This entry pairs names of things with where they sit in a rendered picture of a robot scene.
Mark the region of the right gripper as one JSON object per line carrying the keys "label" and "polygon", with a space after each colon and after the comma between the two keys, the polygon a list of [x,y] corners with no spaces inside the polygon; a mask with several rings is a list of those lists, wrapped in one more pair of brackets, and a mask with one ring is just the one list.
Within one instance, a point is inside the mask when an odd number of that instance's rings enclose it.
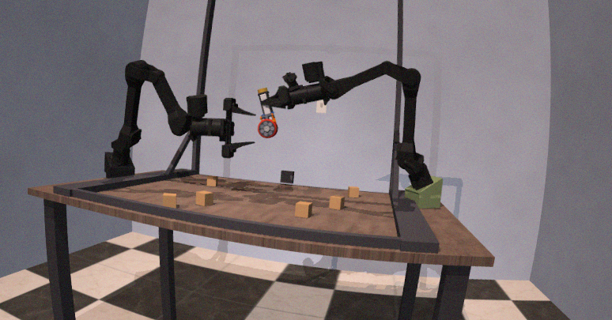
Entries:
{"label": "right gripper", "polygon": [[[238,114],[243,114],[243,115],[255,115],[251,112],[244,111],[241,108],[240,108],[241,110],[239,110],[238,104],[233,104],[235,102],[236,102],[236,99],[233,99],[233,98],[224,99],[223,111],[226,111],[226,119],[207,119],[206,120],[206,128],[205,128],[206,136],[225,137],[226,145],[221,146],[221,156],[223,158],[233,157],[234,153],[236,152],[236,147],[239,148],[245,145],[250,145],[250,144],[255,143],[254,141],[231,143],[232,113],[238,113]],[[238,107],[238,108],[235,108],[235,107]],[[224,125],[224,122],[226,122],[225,125]],[[226,124],[227,124],[227,130],[226,130]]]}

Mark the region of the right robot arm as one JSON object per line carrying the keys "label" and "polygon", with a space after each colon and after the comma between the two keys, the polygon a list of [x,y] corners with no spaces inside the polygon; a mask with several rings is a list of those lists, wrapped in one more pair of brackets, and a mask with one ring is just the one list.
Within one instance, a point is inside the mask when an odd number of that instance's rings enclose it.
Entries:
{"label": "right robot arm", "polygon": [[[156,71],[156,72],[150,72]],[[199,94],[187,97],[187,115],[178,104],[164,71],[147,64],[144,60],[130,62],[125,68],[125,79],[128,85],[124,124],[117,141],[111,143],[114,149],[109,158],[117,165],[129,164],[130,147],[139,143],[142,130],[137,126],[138,107],[141,88],[145,81],[153,83],[164,109],[168,114],[168,124],[172,133],[182,136],[190,131],[188,137],[195,141],[197,136],[206,136],[207,95]],[[201,117],[200,117],[201,116]],[[182,118],[181,118],[182,117]],[[190,120],[190,121],[189,121]],[[128,162],[129,161],[129,162]]]}

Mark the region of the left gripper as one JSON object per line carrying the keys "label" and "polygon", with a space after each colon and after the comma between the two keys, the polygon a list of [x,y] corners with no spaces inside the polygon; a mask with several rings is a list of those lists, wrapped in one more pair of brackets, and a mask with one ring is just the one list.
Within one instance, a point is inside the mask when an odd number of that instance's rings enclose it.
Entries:
{"label": "left gripper", "polygon": [[[293,109],[295,105],[309,103],[307,86],[302,85],[298,89],[289,91],[290,89],[283,85],[279,86],[278,90],[275,95],[261,101],[261,104],[284,109],[286,109],[285,106],[288,106],[289,108],[287,109],[289,110]],[[281,98],[280,102],[278,97],[279,99]]]}

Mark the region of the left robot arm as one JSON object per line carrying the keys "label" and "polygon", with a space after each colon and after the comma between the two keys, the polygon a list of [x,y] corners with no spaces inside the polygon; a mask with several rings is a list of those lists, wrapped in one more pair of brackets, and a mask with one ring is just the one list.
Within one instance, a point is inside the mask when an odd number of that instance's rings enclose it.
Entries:
{"label": "left robot arm", "polygon": [[[336,100],[352,88],[381,77],[384,74],[393,77],[397,81],[401,81],[405,97],[403,136],[402,143],[399,142],[397,145],[397,156],[395,159],[398,162],[398,166],[405,169],[409,173],[409,179],[415,190],[419,190],[433,183],[429,170],[423,161],[424,156],[416,152],[414,143],[416,98],[421,81],[421,75],[419,74],[418,70],[413,68],[407,69],[387,61],[352,77],[342,78],[344,80],[334,80],[324,75],[322,61],[305,63],[302,64],[302,67],[304,71],[304,78],[308,83],[319,82],[318,84],[307,85],[309,102],[323,100],[324,105],[327,105],[327,102],[330,99]],[[297,84],[297,76],[295,73],[286,73],[286,75],[283,76],[283,79],[289,86],[289,91],[298,89],[301,86]],[[415,162],[415,160],[418,162]],[[423,168],[421,167],[422,164]]]}

